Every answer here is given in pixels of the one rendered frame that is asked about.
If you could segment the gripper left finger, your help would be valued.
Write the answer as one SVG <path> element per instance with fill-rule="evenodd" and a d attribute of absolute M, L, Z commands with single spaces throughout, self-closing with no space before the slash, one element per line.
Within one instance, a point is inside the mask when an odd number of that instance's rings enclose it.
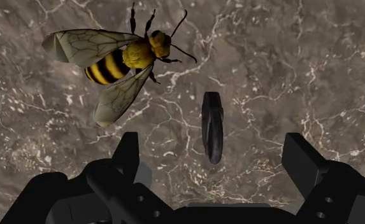
<path fill-rule="evenodd" d="M 75 178 L 33 177 L 0 224 L 173 224 L 173 210 L 143 183 L 137 132 L 126 132 L 111 158 L 88 163 Z"/>

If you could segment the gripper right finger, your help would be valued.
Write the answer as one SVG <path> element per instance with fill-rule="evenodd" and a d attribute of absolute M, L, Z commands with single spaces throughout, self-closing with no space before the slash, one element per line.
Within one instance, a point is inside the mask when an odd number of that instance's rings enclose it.
<path fill-rule="evenodd" d="M 301 134 L 287 133 L 282 165 L 304 202 L 298 224 L 365 224 L 365 177 L 325 159 Z"/>

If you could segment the black oblong object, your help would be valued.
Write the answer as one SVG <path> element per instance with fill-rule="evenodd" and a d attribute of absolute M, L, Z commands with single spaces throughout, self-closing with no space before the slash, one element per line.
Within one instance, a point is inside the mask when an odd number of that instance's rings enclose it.
<path fill-rule="evenodd" d="M 201 107 L 202 141 L 205 154 L 212 164 L 222 158 L 224 110 L 218 92 L 205 92 Z"/>

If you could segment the yellow and black bee figure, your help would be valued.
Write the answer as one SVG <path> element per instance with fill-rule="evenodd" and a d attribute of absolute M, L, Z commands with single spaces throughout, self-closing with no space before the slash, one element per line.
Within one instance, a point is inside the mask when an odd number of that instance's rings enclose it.
<path fill-rule="evenodd" d="M 150 32 L 148 20 L 144 36 L 135 33 L 135 11 L 131 10 L 129 33 L 104 29 L 71 29 L 49 34 L 42 42 L 54 60 L 83 68 L 86 77 L 105 85 L 93 112 L 100 127 L 115 123 L 137 98 L 147 79 L 155 80 L 155 61 L 172 63 L 172 35 Z"/>

